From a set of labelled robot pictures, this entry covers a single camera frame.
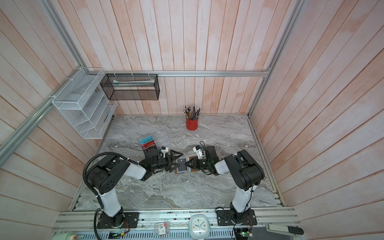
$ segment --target wire mesh shelf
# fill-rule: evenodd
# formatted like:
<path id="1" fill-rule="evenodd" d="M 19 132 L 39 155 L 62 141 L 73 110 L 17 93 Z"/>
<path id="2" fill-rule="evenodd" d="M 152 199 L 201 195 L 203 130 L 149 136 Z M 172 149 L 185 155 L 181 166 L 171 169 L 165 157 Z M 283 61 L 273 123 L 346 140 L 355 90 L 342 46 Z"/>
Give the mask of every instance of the wire mesh shelf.
<path id="1" fill-rule="evenodd" d="M 80 69 L 52 101 L 83 138 L 101 139 L 117 107 L 96 89 L 103 77 L 102 70 L 89 75 Z"/>
<path id="2" fill-rule="evenodd" d="M 103 70 L 100 70 L 97 75 L 88 75 L 84 68 L 80 69 L 53 99 L 53 105 L 58 109 L 81 110 L 103 77 Z"/>
<path id="3" fill-rule="evenodd" d="M 95 125 L 93 125 L 93 128 L 90 128 L 89 130 L 86 130 L 80 133 L 82 138 L 101 139 L 105 133 L 105 130 L 108 127 L 108 123 L 110 122 L 117 105 L 118 105 L 117 101 L 115 101 L 113 105 L 107 104 L 104 107 L 103 111 L 101 112 L 100 116 L 97 116 L 95 118 L 97 119 L 97 122 L 95 122 Z"/>
<path id="4" fill-rule="evenodd" d="M 158 100 L 156 74 L 106 74 L 100 83 L 109 100 Z"/>

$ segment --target white clock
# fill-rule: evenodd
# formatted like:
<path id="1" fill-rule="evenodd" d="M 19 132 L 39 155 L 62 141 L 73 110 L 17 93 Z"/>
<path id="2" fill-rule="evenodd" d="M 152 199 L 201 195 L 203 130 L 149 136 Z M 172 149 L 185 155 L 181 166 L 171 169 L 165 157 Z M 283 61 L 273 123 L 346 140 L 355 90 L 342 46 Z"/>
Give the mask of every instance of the white clock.
<path id="1" fill-rule="evenodd" d="M 193 215 L 188 223 L 189 234 L 193 239 L 205 239 L 209 236 L 211 227 L 208 218 L 203 214 Z"/>

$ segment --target red wire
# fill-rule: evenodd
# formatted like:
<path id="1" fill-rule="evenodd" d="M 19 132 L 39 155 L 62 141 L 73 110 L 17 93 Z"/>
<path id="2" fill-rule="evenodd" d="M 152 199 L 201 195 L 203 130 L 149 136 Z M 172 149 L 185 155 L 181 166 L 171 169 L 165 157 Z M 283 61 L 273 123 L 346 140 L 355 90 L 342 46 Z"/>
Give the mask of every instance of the red wire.
<path id="1" fill-rule="evenodd" d="M 124 233 L 128 233 L 128 232 L 129 232 L 128 221 L 125 221 L 125 220 L 124 220 L 123 222 L 125 222 L 125 226 L 126 226 L 125 229 L 126 229 L 126 230 L 128 229 L 128 231 L 125 230 Z"/>
<path id="2" fill-rule="evenodd" d="M 252 224 L 252 220 L 249 218 L 249 217 L 247 217 L 248 219 L 249 219 L 249 221 L 251 222 L 251 230 L 252 230 L 252 232 L 253 232 L 253 224 Z"/>

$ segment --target plastic packaging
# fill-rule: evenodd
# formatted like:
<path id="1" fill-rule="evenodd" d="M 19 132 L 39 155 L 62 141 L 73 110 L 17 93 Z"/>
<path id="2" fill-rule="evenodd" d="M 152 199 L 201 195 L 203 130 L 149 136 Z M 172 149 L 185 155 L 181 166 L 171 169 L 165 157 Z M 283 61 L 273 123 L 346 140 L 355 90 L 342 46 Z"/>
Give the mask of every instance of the plastic packaging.
<path id="1" fill-rule="evenodd" d="M 142 137 L 138 137 L 137 141 L 141 145 L 143 152 L 146 153 L 150 148 L 169 147 L 172 148 L 173 142 L 165 127 L 150 132 Z"/>
<path id="2" fill-rule="evenodd" d="M 161 236 L 169 233 L 169 222 L 155 223 L 154 235 Z"/>

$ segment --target wooden plank wall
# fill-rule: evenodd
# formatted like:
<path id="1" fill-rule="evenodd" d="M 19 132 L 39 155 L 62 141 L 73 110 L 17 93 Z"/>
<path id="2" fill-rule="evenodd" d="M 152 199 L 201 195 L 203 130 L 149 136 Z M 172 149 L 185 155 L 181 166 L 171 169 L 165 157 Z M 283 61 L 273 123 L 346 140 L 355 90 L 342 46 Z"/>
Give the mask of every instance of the wooden plank wall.
<path id="1" fill-rule="evenodd" d="M 384 1 L 309 1 L 252 116 L 308 239 L 384 236 Z"/>
<path id="2" fill-rule="evenodd" d="M 88 67 L 263 70 L 297 0 L 52 0 Z M 258 77 L 159 78 L 158 101 L 119 101 L 117 114 L 247 113 Z"/>
<path id="3" fill-rule="evenodd" d="M 3 144 L 77 64 L 38 0 L 0 1 L 0 43 Z M 2 238 L 47 239 L 96 147 L 52 110 L 0 169 Z"/>

